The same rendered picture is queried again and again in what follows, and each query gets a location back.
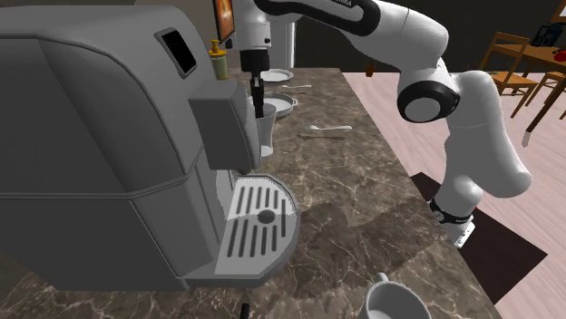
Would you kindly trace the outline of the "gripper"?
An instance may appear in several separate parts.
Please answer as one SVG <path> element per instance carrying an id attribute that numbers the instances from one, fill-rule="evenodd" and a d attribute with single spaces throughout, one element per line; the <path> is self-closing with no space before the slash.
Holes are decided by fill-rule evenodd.
<path id="1" fill-rule="evenodd" d="M 255 116 L 257 119 L 263 118 L 264 82 L 260 78 L 260 74 L 270 69 L 268 50 L 242 50 L 239 52 L 239 56 L 241 70 L 252 74 L 249 85 Z"/>

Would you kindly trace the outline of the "white plate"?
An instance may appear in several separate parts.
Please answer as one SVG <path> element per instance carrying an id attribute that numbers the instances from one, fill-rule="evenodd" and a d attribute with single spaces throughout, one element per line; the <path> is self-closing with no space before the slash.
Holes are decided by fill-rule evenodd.
<path id="1" fill-rule="evenodd" d="M 260 73 L 260 78 L 264 82 L 278 83 L 287 82 L 294 77 L 294 73 L 284 69 L 270 69 Z"/>

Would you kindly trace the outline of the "tall white cup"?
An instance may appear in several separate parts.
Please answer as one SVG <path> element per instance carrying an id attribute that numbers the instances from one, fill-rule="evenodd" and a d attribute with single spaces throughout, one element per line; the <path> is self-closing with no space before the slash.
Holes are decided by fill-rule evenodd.
<path id="1" fill-rule="evenodd" d="M 262 158 L 273 154 L 272 131 L 277 117 L 277 108 L 265 102 L 263 105 L 263 116 L 256 118 L 260 143 L 260 155 Z"/>

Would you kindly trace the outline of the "yellow soap dispenser bottle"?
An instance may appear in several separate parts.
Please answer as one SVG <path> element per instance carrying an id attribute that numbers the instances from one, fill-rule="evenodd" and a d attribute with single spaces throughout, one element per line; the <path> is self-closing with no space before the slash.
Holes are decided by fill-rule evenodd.
<path id="1" fill-rule="evenodd" d="M 220 49 L 219 40 L 211 40 L 209 55 L 218 80 L 228 80 L 229 78 L 227 54 L 226 50 Z"/>

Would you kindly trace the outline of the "grey coffee machine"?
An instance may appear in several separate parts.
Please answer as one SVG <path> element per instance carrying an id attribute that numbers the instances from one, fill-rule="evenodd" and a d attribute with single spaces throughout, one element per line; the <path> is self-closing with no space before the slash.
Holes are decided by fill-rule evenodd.
<path id="1" fill-rule="evenodd" d="M 263 285 L 293 254 L 243 85 L 172 5 L 0 8 L 0 249 L 63 291 Z"/>

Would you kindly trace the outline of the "wooden chair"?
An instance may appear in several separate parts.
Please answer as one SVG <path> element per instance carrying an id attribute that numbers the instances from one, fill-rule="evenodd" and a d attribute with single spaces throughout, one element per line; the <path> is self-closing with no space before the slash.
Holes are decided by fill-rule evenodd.
<path id="1" fill-rule="evenodd" d="M 489 72 L 500 96 L 522 96 L 522 99 L 511 114 L 512 118 L 525 104 L 538 85 L 537 82 L 519 76 L 514 72 L 523 57 L 529 41 L 530 39 L 526 37 L 496 32 L 480 64 L 480 69 L 484 70 L 493 52 L 502 53 L 513 58 L 512 66 L 507 71 Z"/>
<path id="2" fill-rule="evenodd" d="M 561 72 L 547 72 L 543 75 L 541 81 L 537 84 L 535 89 L 533 90 L 532 94 L 530 95 L 529 99 L 525 103 L 526 106 L 529 106 L 534 97 L 540 91 L 542 87 L 551 88 L 551 93 L 545 99 L 544 102 L 547 102 L 551 96 L 555 93 L 556 87 L 566 79 L 566 75 Z"/>

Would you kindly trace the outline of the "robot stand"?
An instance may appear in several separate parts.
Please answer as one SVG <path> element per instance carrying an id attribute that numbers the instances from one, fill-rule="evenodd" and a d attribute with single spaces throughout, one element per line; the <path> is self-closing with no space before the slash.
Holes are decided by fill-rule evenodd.
<path id="1" fill-rule="evenodd" d="M 473 211 L 475 230 L 460 254 L 493 303 L 521 282 L 547 253 L 480 209 Z"/>

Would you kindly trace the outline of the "wooden dining table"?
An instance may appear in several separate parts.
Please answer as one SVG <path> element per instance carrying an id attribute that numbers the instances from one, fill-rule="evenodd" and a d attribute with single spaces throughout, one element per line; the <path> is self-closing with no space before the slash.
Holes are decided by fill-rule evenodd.
<path id="1" fill-rule="evenodd" d="M 558 47 L 547 47 L 547 46 L 532 46 L 530 41 L 526 47 L 523 57 L 515 69 L 515 73 L 519 76 L 526 77 L 528 73 L 532 70 L 534 66 L 541 66 L 546 68 L 551 72 L 559 72 L 566 75 L 566 60 L 557 61 L 554 56 L 559 52 Z M 536 126 L 540 123 L 542 118 L 550 110 L 552 105 L 558 100 L 560 95 L 566 90 L 566 79 L 564 79 L 557 87 L 555 93 L 551 98 L 545 102 L 529 124 L 528 128 L 525 130 L 522 138 L 522 146 L 526 148 L 529 144 L 532 132 Z"/>

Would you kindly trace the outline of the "orange wall picture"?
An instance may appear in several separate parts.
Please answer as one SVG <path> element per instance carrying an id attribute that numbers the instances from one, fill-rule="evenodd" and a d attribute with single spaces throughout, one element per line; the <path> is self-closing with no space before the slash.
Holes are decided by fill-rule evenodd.
<path id="1" fill-rule="evenodd" d="M 231 0 L 212 0 L 218 40 L 225 43 L 235 32 Z"/>

